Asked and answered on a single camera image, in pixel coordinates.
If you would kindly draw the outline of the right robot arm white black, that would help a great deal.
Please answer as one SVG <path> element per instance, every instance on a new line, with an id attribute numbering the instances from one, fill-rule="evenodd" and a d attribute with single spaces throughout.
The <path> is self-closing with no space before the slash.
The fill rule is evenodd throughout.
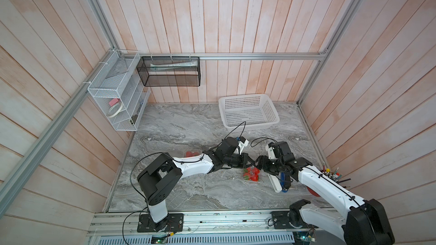
<path id="1" fill-rule="evenodd" d="M 324 211 L 308 200 L 290 205 L 286 214 L 273 213 L 275 228 L 294 229 L 313 225 L 348 245 L 392 245 L 394 233 L 384 206 L 375 199 L 365 200 L 328 178 L 309 160 L 295 158 L 286 142 L 271 143 L 268 155 L 261 155 L 256 168 L 273 176 L 281 173 L 300 182 L 322 197 L 333 211 Z"/>

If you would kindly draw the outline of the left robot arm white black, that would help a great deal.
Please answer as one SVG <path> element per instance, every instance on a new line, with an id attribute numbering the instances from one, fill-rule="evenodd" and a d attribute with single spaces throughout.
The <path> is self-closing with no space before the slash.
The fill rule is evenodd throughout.
<path id="1" fill-rule="evenodd" d="M 249 141 L 244 137 L 227 137 L 218 146 L 193 157 L 173 158 L 168 153 L 160 153 L 137 176 L 152 221 L 160 223 L 167 218 L 165 200 L 179 180 L 224 169 L 253 166 L 254 161 L 243 152 L 248 145 Z"/>

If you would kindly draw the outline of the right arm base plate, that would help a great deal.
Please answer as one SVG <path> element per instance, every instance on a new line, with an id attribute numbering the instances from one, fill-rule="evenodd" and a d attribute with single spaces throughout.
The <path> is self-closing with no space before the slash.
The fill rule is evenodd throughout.
<path id="1" fill-rule="evenodd" d="M 317 226 L 305 223 L 299 211 L 294 209 L 271 212 L 270 222 L 272 222 L 272 226 L 276 230 L 295 229 L 301 231 L 301 229 L 318 229 Z"/>

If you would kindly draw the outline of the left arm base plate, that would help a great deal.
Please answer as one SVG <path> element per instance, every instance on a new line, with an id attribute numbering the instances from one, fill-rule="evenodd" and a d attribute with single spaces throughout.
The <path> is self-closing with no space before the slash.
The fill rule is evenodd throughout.
<path id="1" fill-rule="evenodd" d="M 183 213 L 169 213 L 162 221 L 154 222 L 149 214 L 139 216 L 139 233 L 177 233 L 183 230 Z"/>

